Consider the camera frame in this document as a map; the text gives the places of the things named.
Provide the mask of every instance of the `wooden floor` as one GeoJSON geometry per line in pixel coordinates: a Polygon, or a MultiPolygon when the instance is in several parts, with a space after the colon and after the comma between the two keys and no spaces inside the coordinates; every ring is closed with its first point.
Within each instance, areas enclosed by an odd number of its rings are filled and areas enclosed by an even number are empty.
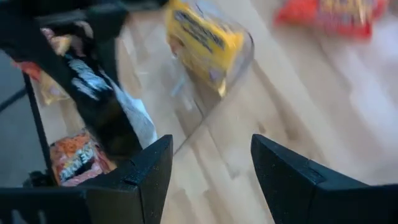
{"type": "MultiPolygon", "coordinates": [[[[142,98],[158,135],[173,134],[175,150],[182,144],[162,223],[273,223],[251,161],[254,133],[365,183],[398,181],[396,74],[360,70],[374,57],[364,44],[274,28],[280,1],[213,2],[248,29],[256,52],[198,128],[203,112],[170,94],[175,77],[163,12],[134,14],[121,34],[125,89],[142,98]]],[[[49,141],[82,126],[68,101],[42,108],[42,116],[49,141]]]]}

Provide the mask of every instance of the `black snack bag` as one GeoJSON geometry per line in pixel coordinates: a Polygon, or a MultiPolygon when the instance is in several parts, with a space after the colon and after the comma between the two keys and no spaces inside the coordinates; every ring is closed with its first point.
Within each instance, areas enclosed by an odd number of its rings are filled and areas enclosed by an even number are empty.
{"type": "MultiPolygon", "coordinates": [[[[83,46],[87,45],[90,43],[84,40],[83,46]]],[[[94,59],[93,52],[89,52],[91,48],[83,49],[84,56],[71,47],[63,57],[70,69],[72,89],[78,96],[77,110],[109,159],[129,159],[142,150],[138,137],[117,99],[115,84],[94,59]]]]}

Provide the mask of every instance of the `orange snack bag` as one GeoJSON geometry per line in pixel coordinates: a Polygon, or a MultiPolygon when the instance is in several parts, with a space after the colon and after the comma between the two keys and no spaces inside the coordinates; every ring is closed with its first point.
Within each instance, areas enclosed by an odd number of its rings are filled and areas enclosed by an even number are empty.
{"type": "Polygon", "coordinates": [[[275,17],[278,23],[316,26],[329,32],[368,39],[387,0],[288,0],[275,17]]]}

